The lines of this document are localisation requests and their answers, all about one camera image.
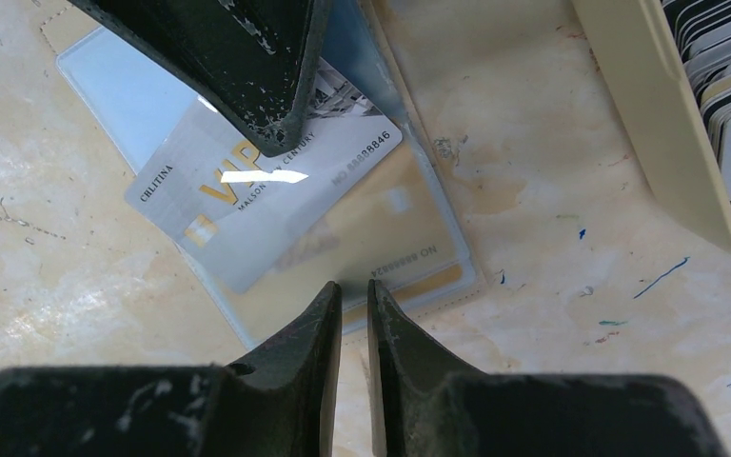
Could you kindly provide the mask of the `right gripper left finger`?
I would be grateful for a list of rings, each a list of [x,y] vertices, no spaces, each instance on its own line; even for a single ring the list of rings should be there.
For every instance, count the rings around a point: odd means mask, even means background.
[[[0,456],[328,456],[342,292],[226,365],[0,370]]]

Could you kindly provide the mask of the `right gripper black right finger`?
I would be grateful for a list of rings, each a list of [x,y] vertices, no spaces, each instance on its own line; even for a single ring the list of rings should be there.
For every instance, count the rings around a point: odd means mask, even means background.
[[[444,347],[378,281],[367,288],[378,456],[723,456],[697,397],[648,374],[489,374]]]

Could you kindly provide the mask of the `silver VIP credit card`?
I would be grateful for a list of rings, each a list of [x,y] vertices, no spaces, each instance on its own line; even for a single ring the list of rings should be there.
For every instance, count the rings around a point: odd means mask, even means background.
[[[322,63],[295,149],[264,155],[197,99],[125,198],[208,272],[243,293],[402,140],[387,116]]]

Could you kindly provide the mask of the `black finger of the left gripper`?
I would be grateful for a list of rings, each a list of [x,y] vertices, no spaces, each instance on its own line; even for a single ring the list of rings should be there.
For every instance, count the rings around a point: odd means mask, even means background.
[[[74,5],[194,89],[265,156],[299,146],[331,2],[81,0]]]

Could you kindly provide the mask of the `cream oval card tray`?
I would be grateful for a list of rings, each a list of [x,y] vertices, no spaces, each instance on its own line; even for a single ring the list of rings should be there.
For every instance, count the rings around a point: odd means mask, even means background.
[[[657,201],[731,254],[730,198],[662,4],[573,7]]]

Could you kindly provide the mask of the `gold credit card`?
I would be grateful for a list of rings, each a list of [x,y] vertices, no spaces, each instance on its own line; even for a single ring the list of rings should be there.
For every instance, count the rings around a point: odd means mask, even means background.
[[[458,263],[403,286],[391,286],[387,281],[383,281],[383,284],[388,287],[403,310],[414,310],[431,306],[433,303],[443,303],[445,298],[459,295],[462,290],[470,288],[475,281],[475,269],[464,263]],[[346,295],[343,313],[344,332],[363,327],[365,320],[366,297],[363,294]]]
[[[405,140],[247,292],[216,280],[207,288],[243,345],[253,348],[328,281],[342,288],[344,308],[346,295],[366,296],[370,280],[403,286],[458,263],[473,267],[465,238],[427,155]]]

